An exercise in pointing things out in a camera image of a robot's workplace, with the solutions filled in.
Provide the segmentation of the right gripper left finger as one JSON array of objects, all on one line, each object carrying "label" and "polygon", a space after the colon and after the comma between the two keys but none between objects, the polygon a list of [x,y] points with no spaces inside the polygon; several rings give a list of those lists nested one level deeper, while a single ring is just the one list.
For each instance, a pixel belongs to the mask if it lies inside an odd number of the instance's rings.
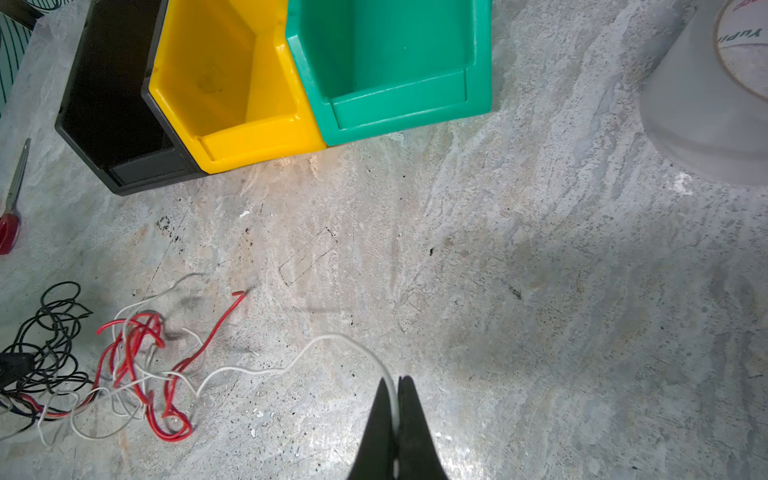
[{"label": "right gripper left finger", "polygon": [[347,479],[393,480],[395,453],[391,401],[386,382],[381,379]]}]

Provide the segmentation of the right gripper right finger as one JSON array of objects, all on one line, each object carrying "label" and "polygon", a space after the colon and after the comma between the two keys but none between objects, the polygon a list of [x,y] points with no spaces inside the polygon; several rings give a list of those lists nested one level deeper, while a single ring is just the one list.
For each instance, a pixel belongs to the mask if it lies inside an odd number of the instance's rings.
[{"label": "right gripper right finger", "polygon": [[442,479],[447,475],[434,446],[424,411],[410,376],[398,381],[400,426],[396,436],[398,479]]}]

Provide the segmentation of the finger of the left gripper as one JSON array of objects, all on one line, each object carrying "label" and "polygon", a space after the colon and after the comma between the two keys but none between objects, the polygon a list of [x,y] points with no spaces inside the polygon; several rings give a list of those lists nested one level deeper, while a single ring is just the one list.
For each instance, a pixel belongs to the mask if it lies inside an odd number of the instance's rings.
[{"label": "finger of the left gripper", "polygon": [[0,387],[7,387],[33,372],[35,355],[31,353],[0,354]]}]

